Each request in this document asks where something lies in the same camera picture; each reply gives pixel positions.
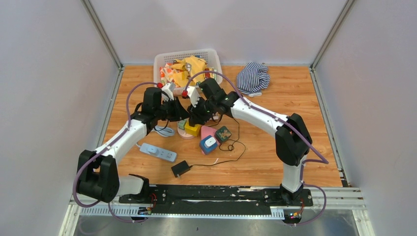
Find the green USB charger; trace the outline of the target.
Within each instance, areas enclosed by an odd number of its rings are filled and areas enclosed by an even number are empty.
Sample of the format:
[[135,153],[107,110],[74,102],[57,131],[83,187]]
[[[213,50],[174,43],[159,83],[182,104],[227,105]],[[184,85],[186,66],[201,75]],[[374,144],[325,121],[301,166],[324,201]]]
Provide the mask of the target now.
[[186,122],[187,122],[187,120],[186,120],[186,119],[184,119],[184,120],[180,120],[180,121],[178,122],[178,129],[185,130],[185,125],[186,125]]

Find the yellow cube socket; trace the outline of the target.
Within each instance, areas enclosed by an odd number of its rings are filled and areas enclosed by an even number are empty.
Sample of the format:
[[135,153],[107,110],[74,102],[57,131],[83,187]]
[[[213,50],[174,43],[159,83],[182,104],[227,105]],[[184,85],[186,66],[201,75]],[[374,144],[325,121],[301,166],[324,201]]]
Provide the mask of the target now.
[[187,134],[197,137],[200,135],[201,125],[196,124],[195,126],[191,126],[189,123],[186,123],[184,126],[184,130]]

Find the pink triangular power strip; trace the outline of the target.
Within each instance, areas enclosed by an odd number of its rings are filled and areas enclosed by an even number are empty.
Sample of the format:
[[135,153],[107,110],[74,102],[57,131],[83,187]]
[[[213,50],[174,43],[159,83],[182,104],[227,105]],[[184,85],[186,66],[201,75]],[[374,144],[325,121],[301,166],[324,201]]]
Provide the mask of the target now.
[[212,136],[215,137],[215,133],[216,133],[217,129],[213,128],[213,127],[209,127],[209,126],[202,126],[200,129],[200,135],[201,135],[201,140],[203,140],[204,138],[208,137],[208,136]]

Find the white cube charger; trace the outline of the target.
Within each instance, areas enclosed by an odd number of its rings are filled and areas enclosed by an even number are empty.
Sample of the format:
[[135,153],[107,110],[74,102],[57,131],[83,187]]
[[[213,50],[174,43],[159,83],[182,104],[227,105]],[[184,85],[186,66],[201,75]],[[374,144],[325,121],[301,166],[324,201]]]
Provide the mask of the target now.
[[204,142],[206,148],[210,148],[212,146],[217,145],[217,141],[213,136],[208,136],[208,138]]

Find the dark green adapter plug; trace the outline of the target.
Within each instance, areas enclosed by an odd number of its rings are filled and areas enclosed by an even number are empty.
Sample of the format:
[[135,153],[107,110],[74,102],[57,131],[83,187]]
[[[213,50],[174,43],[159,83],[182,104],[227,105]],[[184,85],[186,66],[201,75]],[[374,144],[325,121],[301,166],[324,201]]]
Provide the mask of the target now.
[[222,126],[218,130],[216,130],[214,137],[220,144],[222,144],[225,141],[229,140],[231,135],[231,131],[226,126]]

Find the light blue charger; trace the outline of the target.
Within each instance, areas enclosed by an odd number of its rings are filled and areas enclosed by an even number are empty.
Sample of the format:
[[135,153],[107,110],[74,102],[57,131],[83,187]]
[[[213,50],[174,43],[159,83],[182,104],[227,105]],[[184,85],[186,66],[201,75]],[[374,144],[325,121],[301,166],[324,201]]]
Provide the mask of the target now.
[[151,155],[158,155],[159,154],[159,148],[155,146],[149,146],[148,147],[148,153]]

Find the black power adapter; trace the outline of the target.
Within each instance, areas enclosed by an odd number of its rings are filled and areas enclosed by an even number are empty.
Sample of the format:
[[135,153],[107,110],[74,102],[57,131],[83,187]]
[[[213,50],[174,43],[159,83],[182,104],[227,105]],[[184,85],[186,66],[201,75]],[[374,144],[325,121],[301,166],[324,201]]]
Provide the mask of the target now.
[[171,167],[171,170],[175,178],[179,178],[181,175],[190,171],[190,169],[191,166],[185,160]]

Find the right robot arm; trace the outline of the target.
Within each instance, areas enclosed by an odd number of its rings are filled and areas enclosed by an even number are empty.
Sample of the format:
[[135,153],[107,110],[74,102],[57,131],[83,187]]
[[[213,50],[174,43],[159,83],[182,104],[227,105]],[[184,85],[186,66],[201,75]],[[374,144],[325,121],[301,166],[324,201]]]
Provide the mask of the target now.
[[275,139],[276,155],[284,167],[280,184],[281,199],[290,206],[300,200],[303,190],[302,162],[306,160],[312,144],[300,115],[274,113],[250,102],[236,91],[226,92],[213,78],[200,83],[199,89],[188,86],[182,96],[191,102],[187,110],[192,125],[205,124],[212,115],[218,113],[243,120],[270,134]]

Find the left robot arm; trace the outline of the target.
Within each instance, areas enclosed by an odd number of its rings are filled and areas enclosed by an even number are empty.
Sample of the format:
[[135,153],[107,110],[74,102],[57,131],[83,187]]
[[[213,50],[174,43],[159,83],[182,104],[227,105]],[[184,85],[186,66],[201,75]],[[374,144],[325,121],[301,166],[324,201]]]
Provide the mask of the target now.
[[128,114],[126,124],[116,135],[95,150],[84,150],[80,154],[73,183],[73,196],[78,205],[87,207],[78,199],[79,194],[105,203],[128,194],[139,203],[150,199],[148,180],[133,174],[120,177],[118,163],[160,120],[174,122],[189,117],[174,96],[174,89],[175,86],[169,84],[147,88],[143,102]]

